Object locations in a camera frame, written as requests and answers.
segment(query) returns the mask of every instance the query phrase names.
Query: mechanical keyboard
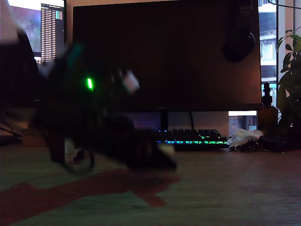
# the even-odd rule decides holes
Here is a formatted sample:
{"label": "mechanical keyboard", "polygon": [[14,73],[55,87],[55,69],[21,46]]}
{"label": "mechanical keyboard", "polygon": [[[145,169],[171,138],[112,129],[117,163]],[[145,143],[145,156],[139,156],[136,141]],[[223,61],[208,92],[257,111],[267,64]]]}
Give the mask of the mechanical keyboard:
{"label": "mechanical keyboard", "polygon": [[176,150],[229,148],[225,137],[215,129],[153,130],[156,142],[173,144]]}

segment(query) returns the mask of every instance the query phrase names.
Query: headphones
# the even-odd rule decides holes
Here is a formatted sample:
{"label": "headphones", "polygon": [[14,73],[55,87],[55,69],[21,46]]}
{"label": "headphones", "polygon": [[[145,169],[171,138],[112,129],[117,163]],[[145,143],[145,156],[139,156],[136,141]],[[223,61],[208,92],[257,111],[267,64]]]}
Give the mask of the headphones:
{"label": "headphones", "polygon": [[224,56],[231,62],[243,60],[252,52],[256,43],[250,32],[252,0],[235,0],[235,3],[235,12],[231,13],[230,33],[223,47]]}

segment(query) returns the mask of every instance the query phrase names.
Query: amber glass bottle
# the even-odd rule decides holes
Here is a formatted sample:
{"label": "amber glass bottle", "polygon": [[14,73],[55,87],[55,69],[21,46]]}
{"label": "amber glass bottle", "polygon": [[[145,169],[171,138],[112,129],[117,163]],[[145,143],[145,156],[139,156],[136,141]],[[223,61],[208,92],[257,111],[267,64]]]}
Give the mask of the amber glass bottle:
{"label": "amber glass bottle", "polygon": [[262,97],[262,110],[258,112],[258,130],[264,136],[272,136],[277,132],[278,110],[272,106],[272,96],[270,95],[269,83],[264,84],[264,96]]}

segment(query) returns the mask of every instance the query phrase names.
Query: white plastic bag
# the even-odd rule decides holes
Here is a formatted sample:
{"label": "white plastic bag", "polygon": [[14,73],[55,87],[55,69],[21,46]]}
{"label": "white plastic bag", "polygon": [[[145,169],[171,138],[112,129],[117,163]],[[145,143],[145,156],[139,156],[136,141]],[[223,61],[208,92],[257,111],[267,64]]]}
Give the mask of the white plastic bag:
{"label": "white plastic bag", "polygon": [[263,133],[259,130],[254,131],[246,131],[244,129],[239,129],[236,132],[236,136],[228,140],[228,144],[230,147],[243,145],[248,142],[248,140],[258,140],[260,137],[263,136]]}

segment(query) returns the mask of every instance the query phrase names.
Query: wooden desk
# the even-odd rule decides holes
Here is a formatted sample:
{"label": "wooden desk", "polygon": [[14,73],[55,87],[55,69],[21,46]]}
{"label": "wooden desk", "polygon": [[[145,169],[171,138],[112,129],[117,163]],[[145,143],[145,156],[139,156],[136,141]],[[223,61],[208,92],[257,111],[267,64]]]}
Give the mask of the wooden desk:
{"label": "wooden desk", "polygon": [[2,226],[301,225],[299,151],[177,153],[176,174],[145,177],[101,156],[75,177],[45,148],[0,154]]}

